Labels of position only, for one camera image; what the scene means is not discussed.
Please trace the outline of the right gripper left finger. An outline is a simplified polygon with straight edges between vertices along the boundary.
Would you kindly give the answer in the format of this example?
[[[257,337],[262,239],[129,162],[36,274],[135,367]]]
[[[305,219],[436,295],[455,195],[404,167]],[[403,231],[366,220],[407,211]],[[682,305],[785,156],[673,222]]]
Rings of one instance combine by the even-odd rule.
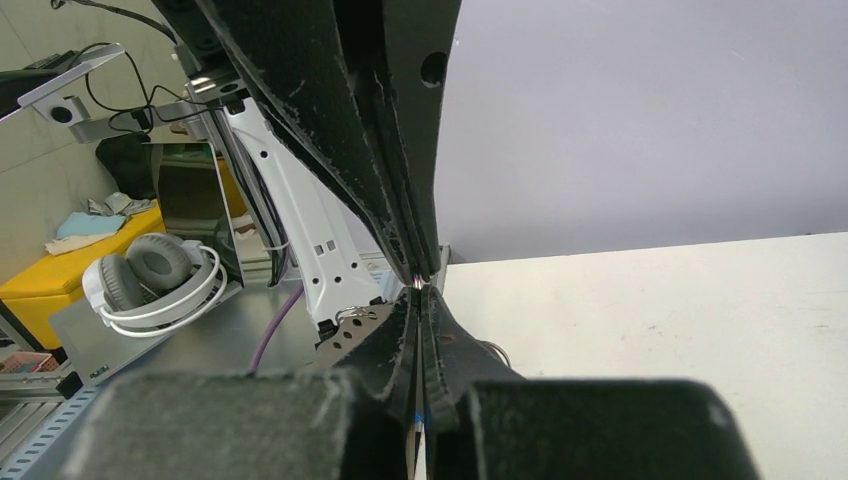
[[[63,479],[410,479],[416,313],[401,291],[335,365],[266,374],[141,372],[91,407]]]

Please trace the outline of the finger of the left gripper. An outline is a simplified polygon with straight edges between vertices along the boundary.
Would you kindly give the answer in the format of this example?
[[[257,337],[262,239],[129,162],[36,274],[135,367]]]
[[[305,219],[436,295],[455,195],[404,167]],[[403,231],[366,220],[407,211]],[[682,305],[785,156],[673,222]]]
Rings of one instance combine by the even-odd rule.
[[[363,153],[355,211],[401,279],[439,270],[434,180],[458,1],[332,4]]]
[[[419,278],[416,168],[380,1],[199,5],[273,134],[365,224],[406,284]]]

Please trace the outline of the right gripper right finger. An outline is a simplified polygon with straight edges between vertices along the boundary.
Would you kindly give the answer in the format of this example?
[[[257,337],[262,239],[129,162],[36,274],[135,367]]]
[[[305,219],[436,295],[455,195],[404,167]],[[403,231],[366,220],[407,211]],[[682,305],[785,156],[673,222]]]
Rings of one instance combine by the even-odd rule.
[[[421,293],[432,479],[755,479],[729,408],[688,379],[522,377]]]

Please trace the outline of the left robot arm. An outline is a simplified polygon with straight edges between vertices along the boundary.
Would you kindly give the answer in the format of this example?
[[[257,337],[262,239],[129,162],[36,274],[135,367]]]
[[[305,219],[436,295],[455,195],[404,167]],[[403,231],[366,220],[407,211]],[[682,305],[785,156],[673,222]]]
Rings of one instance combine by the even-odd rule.
[[[380,288],[349,209],[405,285],[439,269],[434,177],[456,1],[203,1],[249,96],[227,124],[289,239],[315,326]]]

